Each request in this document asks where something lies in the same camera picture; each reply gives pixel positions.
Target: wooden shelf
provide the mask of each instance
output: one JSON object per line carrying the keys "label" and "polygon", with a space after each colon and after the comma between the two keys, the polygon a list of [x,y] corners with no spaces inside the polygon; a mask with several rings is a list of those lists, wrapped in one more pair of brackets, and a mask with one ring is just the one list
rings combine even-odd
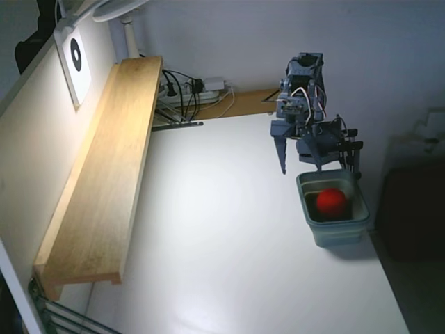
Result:
{"label": "wooden shelf", "polygon": [[122,282],[161,68],[129,59],[109,74],[34,262],[50,299],[64,284]]}

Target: gray plastic bin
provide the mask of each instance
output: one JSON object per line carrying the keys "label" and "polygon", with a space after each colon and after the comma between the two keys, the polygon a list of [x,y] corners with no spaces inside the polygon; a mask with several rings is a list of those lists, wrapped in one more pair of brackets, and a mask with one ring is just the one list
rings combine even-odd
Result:
{"label": "gray plastic bin", "polygon": [[[324,170],[321,173],[303,173],[297,177],[297,187],[317,246],[353,244],[360,240],[369,218],[369,210],[354,175],[346,169]],[[348,199],[348,209],[338,220],[327,220],[316,209],[318,193],[337,188]]]}

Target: power strip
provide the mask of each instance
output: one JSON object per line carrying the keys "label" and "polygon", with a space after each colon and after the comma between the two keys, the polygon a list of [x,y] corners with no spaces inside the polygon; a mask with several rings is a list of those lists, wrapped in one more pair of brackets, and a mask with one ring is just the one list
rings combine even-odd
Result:
{"label": "power strip", "polygon": [[[198,104],[208,104],[208,103],[214,103],[217,102],[220,98],[220,92],[217,90],[210,90],[208,92],[202,92],[199,93],[199,99],[198,96],[196,97],[196,102],[199,102]],[[184,94],[182,97],[184,106],[188,106],[188,101],[190,101],[190,105],[195,105],[195,99],[193,98],[193,94]],[[175,96],[158,96],[158,101],[162,101],[164,103],[169,104],[173,107],[180,107],[181,106],[181,97],[179,96],[179,93]],[[156,104],[157,108],[163,109],[165,108],[161,103]]]}

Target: white tabletop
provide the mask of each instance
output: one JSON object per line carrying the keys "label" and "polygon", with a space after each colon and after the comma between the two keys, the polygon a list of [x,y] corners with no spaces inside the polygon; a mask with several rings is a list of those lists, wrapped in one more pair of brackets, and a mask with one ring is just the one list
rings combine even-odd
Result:
{"label": "white tabletop", "polygon": [[408,333],[368,237],[315,245],[296,188],[315,167],[289,142],[281,174],[272,119],[152,134],[124,283],[97,283],[89,316],[128,334]]}

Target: black circle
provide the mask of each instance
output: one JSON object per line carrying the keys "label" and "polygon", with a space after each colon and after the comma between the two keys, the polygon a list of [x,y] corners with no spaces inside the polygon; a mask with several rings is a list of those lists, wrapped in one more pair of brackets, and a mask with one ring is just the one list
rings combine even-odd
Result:
{"label": "black circle", "polygon": [[77,72],[80,72],[82,68],[82,55],[81,55],[81,50],[79,48],[79,44],[77,44],[77,41],[74,38],[71,39],[71,59]]}

